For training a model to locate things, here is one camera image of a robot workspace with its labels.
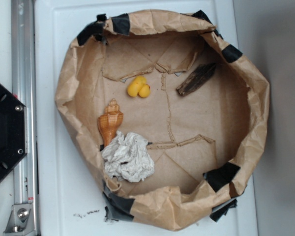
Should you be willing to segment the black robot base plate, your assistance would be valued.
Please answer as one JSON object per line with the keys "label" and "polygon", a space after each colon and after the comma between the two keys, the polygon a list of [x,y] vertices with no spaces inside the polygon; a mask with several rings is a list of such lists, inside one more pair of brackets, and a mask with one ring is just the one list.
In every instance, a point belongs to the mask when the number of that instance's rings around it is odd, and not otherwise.
{"label": "black robot base plate", "polygon": [[0,84],[0,183],[26,155],[25,106]]}

